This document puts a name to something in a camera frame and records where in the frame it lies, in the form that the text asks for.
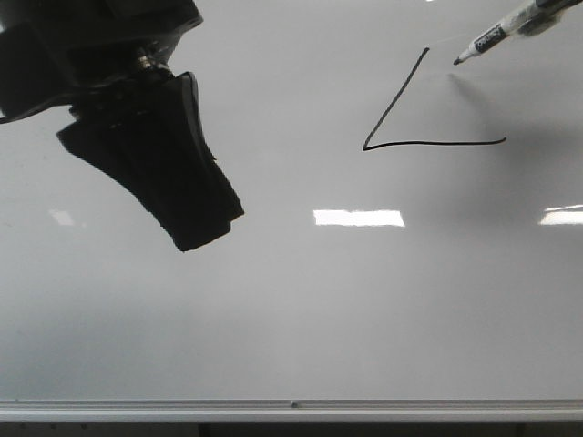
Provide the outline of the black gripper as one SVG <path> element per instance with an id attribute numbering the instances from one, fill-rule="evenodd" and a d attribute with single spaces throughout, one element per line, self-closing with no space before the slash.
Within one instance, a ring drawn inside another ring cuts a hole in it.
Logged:
<path id="1" fill-rule="evenodd" d="M 1 120 L 77 105 L 165 69 L 202 21 L 192 1 L 4 1 Z"/>

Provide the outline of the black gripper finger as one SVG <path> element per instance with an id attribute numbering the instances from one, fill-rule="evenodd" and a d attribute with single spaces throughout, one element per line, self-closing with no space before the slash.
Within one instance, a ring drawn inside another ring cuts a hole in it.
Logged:
<path id="1" fill-rule="evenodd" d="M 87 109 L 57 137 L 128 190 L 181 251 L 229 233 L 244 213 L 206 143 L 190 72 Z"/>

